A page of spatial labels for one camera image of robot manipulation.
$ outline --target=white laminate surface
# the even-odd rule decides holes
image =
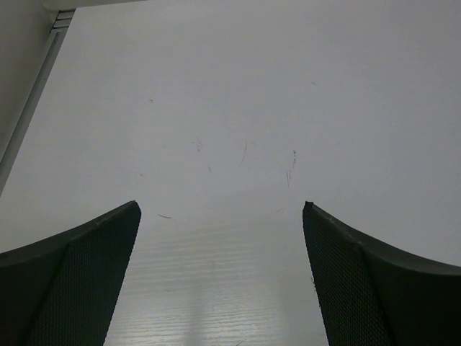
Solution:
[[[326,345],[306,200],[461,265],[460,5],[442,3],[78,9],[0,198],[0,251],[136,199],[106,345]]]

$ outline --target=wood grain texture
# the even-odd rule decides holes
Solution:
[[[78,9],[0,198],[0,250],[135,199],[107,345],[326,345],[306,200],[461,264],[461,22],[426,5]]]

